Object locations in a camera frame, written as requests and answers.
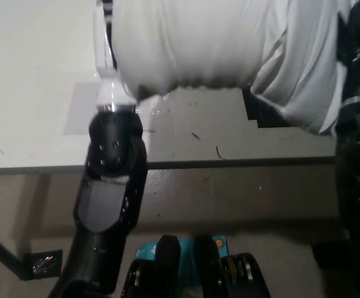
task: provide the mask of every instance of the white table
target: white table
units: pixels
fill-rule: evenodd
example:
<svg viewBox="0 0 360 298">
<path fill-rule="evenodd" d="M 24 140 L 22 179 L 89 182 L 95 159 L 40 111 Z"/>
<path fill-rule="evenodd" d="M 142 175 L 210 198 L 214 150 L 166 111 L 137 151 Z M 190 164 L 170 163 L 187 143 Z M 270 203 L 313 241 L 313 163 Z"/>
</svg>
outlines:
<svg viewBox="0 0 360 298">
<path fill-rule="evenodd" d="M 0 1 L 0 173 L 82 167 L 92 90 L 99 82 L 93 5 L 94 0 Z M 79 131 L 68 131 L 74 102 L 85 96 L 91 107 L 76 119 Z M 155 167 L 182 161 L 323 161 L 334 154 L 330 137 L 257 128 L 247 119 L 239 90 L 176 91 L 166 101 L 145 101 L 139 111 L 148 161 Z"/>
</svg>

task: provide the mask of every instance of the white towel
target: white towel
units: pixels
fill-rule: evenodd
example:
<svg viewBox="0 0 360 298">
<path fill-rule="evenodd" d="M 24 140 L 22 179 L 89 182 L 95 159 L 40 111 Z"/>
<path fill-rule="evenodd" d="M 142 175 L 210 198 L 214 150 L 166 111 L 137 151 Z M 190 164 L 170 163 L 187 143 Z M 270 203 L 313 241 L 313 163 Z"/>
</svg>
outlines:
<svg viewBox="0 0 360 298">
<path fill-rule="evenodd" d="M 289 122 L 323 133 L 345 76 L 337 15 L 347 17 L 352 2 L 115 0 L 112 46 L 139 100 L 177 86 L 251 86 Z"/>
</svg>

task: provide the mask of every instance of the teal component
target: teal component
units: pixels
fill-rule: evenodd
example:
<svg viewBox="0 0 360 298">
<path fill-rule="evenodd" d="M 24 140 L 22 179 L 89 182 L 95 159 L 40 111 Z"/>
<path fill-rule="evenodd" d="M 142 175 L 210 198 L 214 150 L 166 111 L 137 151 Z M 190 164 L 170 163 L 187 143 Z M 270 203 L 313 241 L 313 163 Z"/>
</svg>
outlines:
<svg viewBox="0 0 360 298">
<path fill-rule="evenodd" d="M 213 237 L 217 244 L 220 257 L 228 256 L 227 240 L 224 236 Z M 180 298 L 184 289 L 190 287 L 200 287 L 200 278 L 194 262 L 192 247 L 193 239 L 179 239 L 181 246 L 181 257 L 176 285 L 175 297 Z M 136 252 L 136 258 L 153 260 L 157 242 L 149 242 L 141 246 Z"/>
</svg>

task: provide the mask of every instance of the concrete floor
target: concrete floor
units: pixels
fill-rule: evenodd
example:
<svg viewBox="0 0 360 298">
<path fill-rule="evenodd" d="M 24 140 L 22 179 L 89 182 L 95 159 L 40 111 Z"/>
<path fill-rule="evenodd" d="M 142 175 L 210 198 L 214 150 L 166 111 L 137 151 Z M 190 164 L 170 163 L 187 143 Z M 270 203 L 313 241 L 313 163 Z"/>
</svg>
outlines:
<svg viewBox="0 0 360 298">
<path fill-rule="evenodd" d="M 66 257 L 80 177 L 0 176 L 0 242 L 19 256 L 63 249 Z M 114 297 L 140 245 L 200 232 L 226 235 L 230 253 L 252 253 L 272 298 L 347 297 L 344 274 L 317 269 L 310 249 L 340 236 L 337 217 L 332 166 L 150 171 Z M 0 298 L 45 298 L 54 283 L 18 281 L 0 264 Z"/>
</svg>

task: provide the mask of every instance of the white connector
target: white connector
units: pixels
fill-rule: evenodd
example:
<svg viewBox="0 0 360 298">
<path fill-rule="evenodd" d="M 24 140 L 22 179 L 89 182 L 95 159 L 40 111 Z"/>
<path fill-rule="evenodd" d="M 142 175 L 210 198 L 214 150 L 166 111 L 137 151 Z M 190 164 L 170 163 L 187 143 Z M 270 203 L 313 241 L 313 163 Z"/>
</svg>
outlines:
<svg viewBox="0 0 360 298">
<path fill-rule="evenodd" d="M 120 79 L 117 70 L 114 68 L 112 49 L 107 36 L 107 20 L 104 16 L 104 9 L 111 4 L 96 2 L 94 10 L 94 55 L 96 69 L 102 81 L 97 93 L 97 106 L 136 106 L 136 99 L 130 95 L 126 85 Z"/>
</svg>

